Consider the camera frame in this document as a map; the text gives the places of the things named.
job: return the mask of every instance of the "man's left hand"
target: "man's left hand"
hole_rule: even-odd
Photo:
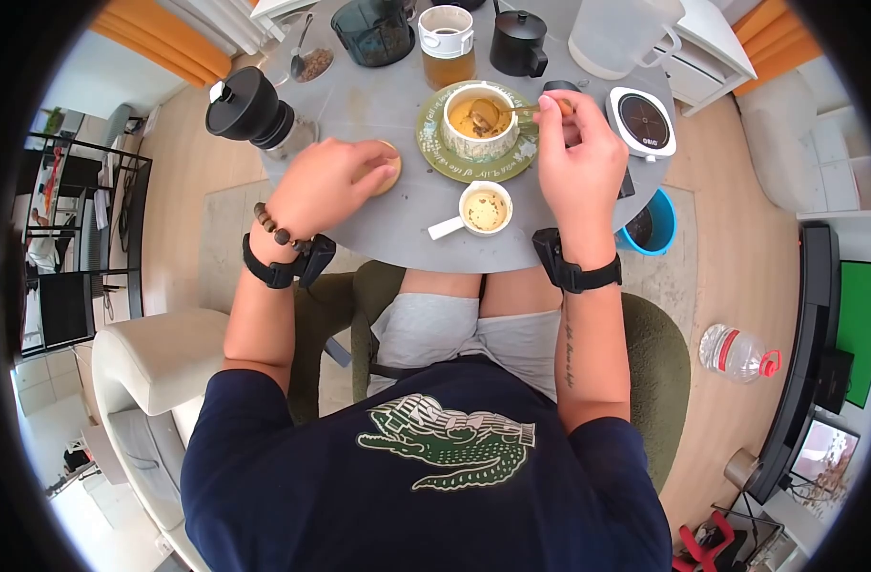
[[[396,150],[380,141],[346,143],[328,137],[312,143],[286,169],[267,202],[267,212],[292,240],[307,240],[358,211],[372,191],[397,174],[386,164],[397,156]],[[372,170],[353,183],[363,164]]]

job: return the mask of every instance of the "spoon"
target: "spoon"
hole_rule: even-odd
[[[556,103],[559,105],[560,111],[563,112],[563,117],[566,117],[567,115],[571,115],[573,113],[572,104],[569,103],[568,100],[561,100],[557,101]],[[470,105],[469,115],[477,127],[489,130],[492,129],[496,123],[498,123],[499,117],[501,117],[503,113],[538,112],[540,109],[541,107],[539,105],[524,105],[521,107],[499,107],[492,100],[478,97]]]
[[[295,49],[295,54],[292,56],[292,63],[289,65],[289,72],[293,78],[299,77],[302,75],[302,72],[305,71],[305,60],[303,60],[301,55],[302,42],[305,41],[305,33],[308,32],[308,27],[311,26],[313,19],[315,19],[315,15],[311,12],[309,12],[308,16],[305,17],[305,29],[302,30],[302,38],[299,39],[299,46]]]

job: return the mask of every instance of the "green chair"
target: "green chair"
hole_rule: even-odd
[[[351,327],[353,400],[369,386],[377,352],[371,324],[394,300],[403,268],[369,262],[354,273],[321,276],[295,294],[295,360],[289,404],[295,423],[318,417],[321,352],[327,338]],[[648,473],[660,492],[677,454],[690,396],[690,355],[673,320],[646,299],[623,294],[625,341],[632,377],[632,423],[645,439]]]

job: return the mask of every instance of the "wooden floor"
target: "wooden floor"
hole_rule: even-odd
[[[664,182],[696,198],[697,291],[690,357],[690,406],[677,459],[661,492],[670,531],[691,528],[738,495],[722,475],[740,448],[758,454],[787,368],[738,385],[705,370],[699,340],[725,323],[791,355],[798,311],[798,225],[763,194],[734,99],[723,97],[674,127],[678,152]]]
[[[236,66],[250,65],[237,58]],[[257,149],[206,132],[209,86],[188,86],[159,112],[140,153],[153,172],[143,222],[143,310],[161,314],[197,306],[197,246],[207,193],[264,178]]]
[[[197,304],[197,246],[204,194],[265,178],[258,152],[204,128],[206,89],[180,92],[143,143],[154,159],[143,228],[147,314]],[[665,183],[693,191],[698,292],[690,348],[693,388],[677,459],[661,497],[671,532],[703,521],[712,502],[737,491],[722,470],[739,448],[758,453],[775,414],[785,370],[741,386],[702,369],[696,348],[707,326],[748,329],[790,355],[798,303],[797,223],[763,195],[731,97],[676,122],[678,153]]]

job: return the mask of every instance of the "red chair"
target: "red chair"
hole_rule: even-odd
[[[680,537],[683,543],[686,544],[686,550],[690,553],[690,556],[693,557],[695,562],[687,562],[678,556],[674,556],[670,566],[680,572],[693,572],[693,570],[696,569],[696,566],[701,564],[703,565],[703,572],[717,572],[715,562],[716,556],[724,550],[728,544],[734,542],[734,529],[727,523],[725,516],[718,511],[712,513],[712,521],[715,522],[718,530],[720,530],[725,536],[725,540],[711,548],[703,548],[696,542],[693,533],[690,532],[690,529],[684,524],[680,527]]]

